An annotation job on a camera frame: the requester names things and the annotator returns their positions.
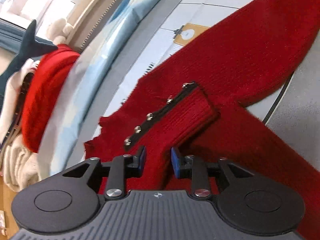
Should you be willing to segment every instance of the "light blue bedding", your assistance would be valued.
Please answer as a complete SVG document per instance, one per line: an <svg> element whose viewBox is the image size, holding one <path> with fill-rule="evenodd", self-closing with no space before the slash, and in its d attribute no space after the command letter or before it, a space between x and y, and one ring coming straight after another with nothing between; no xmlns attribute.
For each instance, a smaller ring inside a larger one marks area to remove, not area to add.
<svg viewBox="0 0 320 240"><path fill-rule="evenodd" d="M62 171L87 111L113 60L139 22L159 0L123 0L70 71L39 148L42 179Z"/></svg>

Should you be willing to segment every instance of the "white teddy bear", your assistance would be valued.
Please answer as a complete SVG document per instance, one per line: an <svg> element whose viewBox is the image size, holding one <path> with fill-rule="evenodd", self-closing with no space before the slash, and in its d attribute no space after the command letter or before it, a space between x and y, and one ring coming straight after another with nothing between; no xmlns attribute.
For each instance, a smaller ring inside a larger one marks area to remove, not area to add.
<svg viewBox="0 0 320 240"><path fill-rule="evenodd" d="M65 18L58 19L51 23L45 36L52 41L54 45L65 43L67 37L73 30L73 26Z"/></svg>

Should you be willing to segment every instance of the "white cloth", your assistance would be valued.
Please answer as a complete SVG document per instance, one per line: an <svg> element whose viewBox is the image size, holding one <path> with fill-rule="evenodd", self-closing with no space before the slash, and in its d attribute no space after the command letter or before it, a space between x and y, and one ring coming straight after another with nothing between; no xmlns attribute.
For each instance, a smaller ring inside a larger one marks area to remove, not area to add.
<svg viewBox="0 0 320 240"><path fill-rule="evenodd" d="M0 143L11 125L16 101L20 92L23 79L33 66L33 60L28 59L20 71L15 72L7 81L4 93L4 102L0 115Z"/></svg>
<svg viewBox="0 0 320 240"><path fill-rule="evenodd" d="M23 145L22 134L6 148L3 160L3 181L13 191L19 192L39 181L37 154Z"/></svg>

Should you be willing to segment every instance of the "red fabric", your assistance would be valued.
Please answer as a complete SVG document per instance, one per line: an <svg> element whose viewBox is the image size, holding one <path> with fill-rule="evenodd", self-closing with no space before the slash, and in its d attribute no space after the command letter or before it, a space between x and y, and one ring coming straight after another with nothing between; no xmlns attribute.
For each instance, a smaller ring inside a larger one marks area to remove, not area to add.
<svg viewBox="0 0 320 240"><path fill-rule="evenodd" d="M63 83L79 56L67 45L60 44L58 50L46 54L39 63L22 111L24 143L35 153Z"/></svg>
<svg viewBox="0 0 320 240"><path fill-rule="evenodd" d="M110 161L145 145L144 174L129 179L128 189L189 189L189 181L172 177L172 146L206 161L227 157L298 191L306 203L299 231L306 239L320 239L320 174L243 108L276 90L302 61L320 27L319 4L254 0L219 22L142 77L126 103L100 119L101 135L85 144L86 157ZM147 113L164 107L192 81L202 89L125 152L125 138Z"/></svg>

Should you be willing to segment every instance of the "wooden floor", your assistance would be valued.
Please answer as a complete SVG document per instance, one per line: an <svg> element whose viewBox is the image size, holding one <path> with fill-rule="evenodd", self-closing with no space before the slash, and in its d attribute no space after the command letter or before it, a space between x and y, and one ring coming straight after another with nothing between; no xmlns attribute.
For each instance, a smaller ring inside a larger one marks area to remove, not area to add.
<svg viewBox="0 0 320 240"><path fill-rule="evenodd" d="M15 195L15 192L10 190L6 185L3 184L2 177L0 177L0 210L3 210L5 213L5 223L7 227L8 239L11 238L19 230L11 213L11 203ZM6 237L0 234L0 240L6 240Z"/></svg>

